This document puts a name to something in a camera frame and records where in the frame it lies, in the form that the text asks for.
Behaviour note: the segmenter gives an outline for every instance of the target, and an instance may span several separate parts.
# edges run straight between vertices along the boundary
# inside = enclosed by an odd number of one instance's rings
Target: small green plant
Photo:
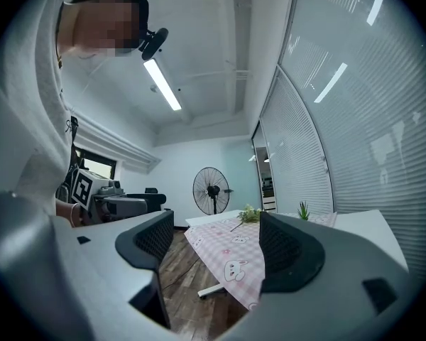
[[[242,223],[257,222],[261,219],[262,210],[258,208],[257,210],[253,209],[252,206],[246,205],[244,210],[239,213],[239,219]]]
[[[307,220],[310,216],[311,212],[307,211],[307,203],[306,202],[300,202],[300,209],[298,211],[298,216],[300,216],[300,219]]]

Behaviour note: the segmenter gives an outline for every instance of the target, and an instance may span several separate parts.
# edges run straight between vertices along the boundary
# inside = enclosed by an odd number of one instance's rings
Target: window
[[[84,167],[89,171],[114,179],[116,161],[81,148],[76,148],[76,153],[81,160],[84,160]]]

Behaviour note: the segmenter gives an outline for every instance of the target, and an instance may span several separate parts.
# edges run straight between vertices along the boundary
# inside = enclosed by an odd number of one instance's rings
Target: wooden floor
[[[197,292],[218,284],[187,242],[174,231],[173,242],[160,266],[160,281],[170,325],[184,340],[214,340],[238,321],[247,309],[226,291],[204,300]]]

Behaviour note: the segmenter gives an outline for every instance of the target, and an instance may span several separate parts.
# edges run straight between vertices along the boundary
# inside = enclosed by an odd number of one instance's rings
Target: standing fan
[[[202,169],[194,179],[192,194],[194,201],[203,213],[215,215],[223,212],[229,203],[229,184],[216,168]]]

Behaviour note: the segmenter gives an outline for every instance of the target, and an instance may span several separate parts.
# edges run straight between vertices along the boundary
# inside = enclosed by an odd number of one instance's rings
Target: white shirt
[[[70,164],[55,32],[63,0],[27,0],[0,42],[0,190],[55,214]]]

